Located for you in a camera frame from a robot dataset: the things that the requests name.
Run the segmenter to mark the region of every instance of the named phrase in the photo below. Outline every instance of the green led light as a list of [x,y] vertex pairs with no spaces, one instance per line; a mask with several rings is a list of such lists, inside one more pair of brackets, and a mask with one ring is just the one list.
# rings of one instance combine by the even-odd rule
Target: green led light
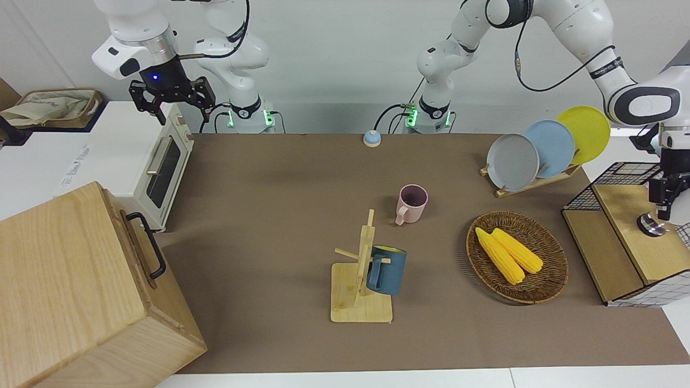
[[266,109],[264,109],[264,119],[266,120],[267,126],[273,126],[273,124],[275,124],[275,121],[273,120],[273,115],[271,115],[271,113],[268,112]]
[[417,109],[414,106],[410,109],[412,113],[407,117],[407,126],[414,128],[417,125]]

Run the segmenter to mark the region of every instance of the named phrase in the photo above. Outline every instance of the sticker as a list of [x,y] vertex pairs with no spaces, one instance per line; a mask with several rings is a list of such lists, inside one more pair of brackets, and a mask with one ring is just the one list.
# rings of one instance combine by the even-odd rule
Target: sticker
[[623,66],[623,60],[621,60],[620,57],[618,57],[618,58],[614,59],[613,61],[607,63],[606,65],[598,68],[597,70],[590,72],[589,76],[592,79],[597,79],[597,78],[599,78],[599,77],[601,77],[601,76],[607,74],[608,72],[611,72],[617,68],[625,68],[625,66]]
[[86,160],[86,157],[88,156],[89,152],[91,152],[91,147],[93,147],[93,144],[84,144],[84,146],[81,147],[81,151],[79,151],[79,154],[70,166],[70,170],[67,171],[65,177],[62,178],[62,182],[60,182],[60,187],[68,187],[72,184],[75,175],[83,166],[83,163]]

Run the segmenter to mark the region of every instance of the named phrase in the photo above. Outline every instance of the wire basket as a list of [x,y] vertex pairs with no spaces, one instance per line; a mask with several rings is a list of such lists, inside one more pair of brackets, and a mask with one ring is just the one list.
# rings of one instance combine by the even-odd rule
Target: wire basket
[[[523,243],[544,262],[542,270],[526,273],[516,285],[508,283],[491,261],[477,239],[475,228],[491,233],[501,228]],[[568,282],[568,260],[556,238],[540,223],[512,211],[493,211],[478,217],[467,232],[467,257],[475,273],[498,295],[524,304],[536,304],[554,299]]]

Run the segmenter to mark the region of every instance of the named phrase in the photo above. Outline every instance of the oven handle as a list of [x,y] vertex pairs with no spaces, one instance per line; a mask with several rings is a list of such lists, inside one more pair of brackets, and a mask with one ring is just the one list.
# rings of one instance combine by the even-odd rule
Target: oven handle
[[158,175],[161,173],[161,168],[163,167],[163,162],[165,162],[168,150],[170,150],[170,145],[173,142],[171,136],[164,137],[158,143],[158,148],[156,148],[156,153],[153,154],[153,159],[151,159],[151,164],[148,165],[146,169],[147,175]]
[[166,266],[166,261],[163,259],[163,253],[161,253],[161,249],[158,247],[158,243],[156,243],[156,240],[153,238],[153,231],[151,231],[151,228],[148,225],[148,222],[146,221],[146,218],[144,217],[143,214],[139,212],[135,213],[130,213],[125,216],[128,221],[132,221],[135,218],[139,218],[141,220],[141,223],[144,226],[144,230],[146,231],[146,234],[148,235],[149,241],[151,241],[151,245],[153,245],[153,251],[156,253],[156,258],[158,259],[158,269],[153,271],[149,277],[151,280],[154,280],[156,278],[159,278],[161,275],[163,275],[168,268]]

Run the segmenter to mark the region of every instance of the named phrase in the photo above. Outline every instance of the mug handle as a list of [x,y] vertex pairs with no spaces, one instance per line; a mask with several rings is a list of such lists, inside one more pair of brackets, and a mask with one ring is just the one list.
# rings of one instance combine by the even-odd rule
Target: mug handle
[[404,218],[405,218],[405,215],[407,214],[407,211],[408,211],[408,210],[410,210],[410,208],[408,208],[407,206],[401,206],[401,207],[397,210],[397,217],[395,218],[395,223],[396,223],[396,224],[402,225],[402,224],[405,222],[405,221],[404,221]]
[[366,282],[366,286],[370,290],[377,291],[381,288],[381,261],[384,256],[382,254],[374,255],[374,261],[371,263],[371,271],[369,272],[369,279]]

